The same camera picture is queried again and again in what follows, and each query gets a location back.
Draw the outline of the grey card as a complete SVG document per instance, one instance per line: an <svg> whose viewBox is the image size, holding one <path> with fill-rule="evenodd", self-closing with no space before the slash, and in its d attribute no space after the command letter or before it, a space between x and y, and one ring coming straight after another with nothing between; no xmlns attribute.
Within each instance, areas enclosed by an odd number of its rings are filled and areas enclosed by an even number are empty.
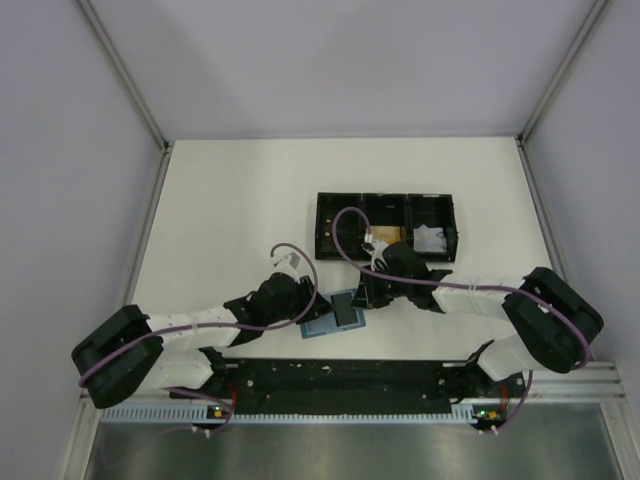
<svg viewBox="0 0 640 480"><path fill-rule="evenodd" d="M351 306L351 292L337 293L331 296L336 326L339 328L354 327L360 324L357 311Z"/></svg>

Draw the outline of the blue leather card holder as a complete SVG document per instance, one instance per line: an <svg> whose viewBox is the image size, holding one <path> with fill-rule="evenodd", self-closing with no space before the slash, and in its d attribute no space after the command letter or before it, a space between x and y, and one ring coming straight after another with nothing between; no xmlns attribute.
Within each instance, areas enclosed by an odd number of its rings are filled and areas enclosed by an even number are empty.
<svg viewBox="0 0 640 480"><path fill-rule="evenodd" d="M352 306L355 294L355 289L324 294L322 298L329 303L332 310L301 324L301 337L307 340L364 328L366 326L364 311Z"/></svg>

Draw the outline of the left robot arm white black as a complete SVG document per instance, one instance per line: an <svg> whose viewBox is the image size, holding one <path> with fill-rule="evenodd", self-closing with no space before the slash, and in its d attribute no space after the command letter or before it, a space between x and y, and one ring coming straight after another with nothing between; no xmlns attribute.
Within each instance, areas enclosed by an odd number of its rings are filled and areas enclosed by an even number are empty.
<svg viewBox="0 0 640 480"><path fill-rule="evenodd" d="M257 290L199 312L149 315L126 305L76 345L71 359L99 409L159 390L212 397L229 389L224 349L332 309L310 277L275 273Z"/></svg>

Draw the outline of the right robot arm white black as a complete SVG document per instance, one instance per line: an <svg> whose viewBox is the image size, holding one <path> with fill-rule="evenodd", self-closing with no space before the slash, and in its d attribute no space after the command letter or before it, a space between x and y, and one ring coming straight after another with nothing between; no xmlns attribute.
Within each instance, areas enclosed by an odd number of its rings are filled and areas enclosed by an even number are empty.
<svg viewBox="0 0 640 480"><path fill-rule="evenodd" d="M514 334L483 344L470 357L469 388L487 396L524 371L565 374L592 357L602 316L558 274L536 267L524 276L484 283L447 269L431 269L407 244L368 240L371 262L360 269L356 304L381 309L405 298L420 310L469 314L509 323Z"/></svg>

